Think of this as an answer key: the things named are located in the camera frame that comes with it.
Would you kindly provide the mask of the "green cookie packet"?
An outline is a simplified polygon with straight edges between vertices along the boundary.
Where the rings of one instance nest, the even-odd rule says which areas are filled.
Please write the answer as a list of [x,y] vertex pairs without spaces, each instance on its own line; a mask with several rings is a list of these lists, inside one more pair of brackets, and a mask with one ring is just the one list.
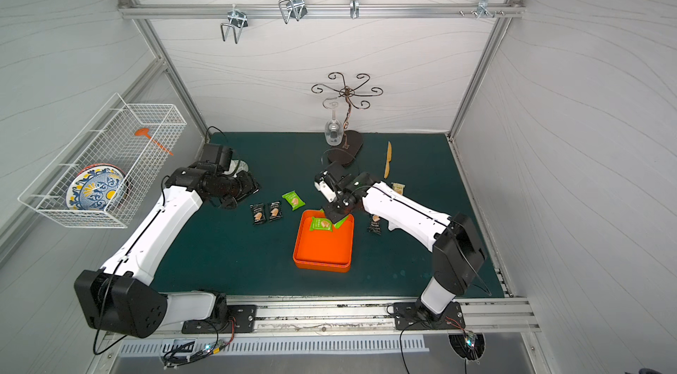
[[340,229],[343,226],[343,224],[350,218],[350,216],[351,215],[347,215],[346,217],[344,217],[339,222],[333,224],[333,229]]
[[301,207],[305,206],[305,202],[296,191],[287,192],[282,195],[282,198],[285,199],[285,201],[287,201],[287,203],[289,204],[289,206],[291,206],[291,209],[293,211],[296,211],[297,209],[300,209]]
[[326,218],[312,217],[310,219],[309,231],[334,231],[334,224]]

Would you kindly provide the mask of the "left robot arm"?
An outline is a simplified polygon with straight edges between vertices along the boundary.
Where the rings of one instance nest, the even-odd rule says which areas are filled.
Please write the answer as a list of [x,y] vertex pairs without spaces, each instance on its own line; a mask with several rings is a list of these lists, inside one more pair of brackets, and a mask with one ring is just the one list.
[[217,199],[221,207],[234,209],[258,188],[248,168],[233,158],[231,148],[204,145],[196,162],[163,180],[153,210],[114,256],[75,280],[88,326],[139,339],[177,323],[185,333],[208,326],[218,332],[251,332],[253,305],[230,308],[223,292],[160,293],[152,283],[170,246],[201,206]]

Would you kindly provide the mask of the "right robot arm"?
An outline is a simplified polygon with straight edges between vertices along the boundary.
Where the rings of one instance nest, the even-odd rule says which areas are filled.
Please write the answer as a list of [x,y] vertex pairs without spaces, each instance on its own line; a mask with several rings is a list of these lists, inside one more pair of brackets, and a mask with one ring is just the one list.
[[370,173],[355,176],[338,162],[316,174],[314,185],[326,199],[323,209],[330,221],[339,222],[361,208],[431,252],[432,277],[416,302],[417,311],[430,319],[440,319],[467,292],[487,260],[474,222],[463,213],[451,216],[429,209]]

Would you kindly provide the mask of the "black cookie packet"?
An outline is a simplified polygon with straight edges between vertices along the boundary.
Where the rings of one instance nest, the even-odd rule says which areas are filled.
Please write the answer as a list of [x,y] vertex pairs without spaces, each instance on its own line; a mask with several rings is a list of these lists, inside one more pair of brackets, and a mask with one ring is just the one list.
[[271,202],[268,207],[268,221],[275,222],[283,218],[280,201]]
[[254,225],[260,225],[267,222],[266,216],[266,205],[265,204],[254,204],[250,206],[250,211],[252,214],[252,222]]

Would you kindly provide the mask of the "orange storage box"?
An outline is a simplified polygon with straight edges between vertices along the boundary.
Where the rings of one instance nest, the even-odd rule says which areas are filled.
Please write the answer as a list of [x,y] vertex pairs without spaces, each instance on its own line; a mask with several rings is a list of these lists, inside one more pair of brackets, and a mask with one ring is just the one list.
[[347,273],[352,265],[354,217],[332,232],[309,231],[312,217],[325,218],[322,210],[306,210],[294,246],[293,261],[301,269]]

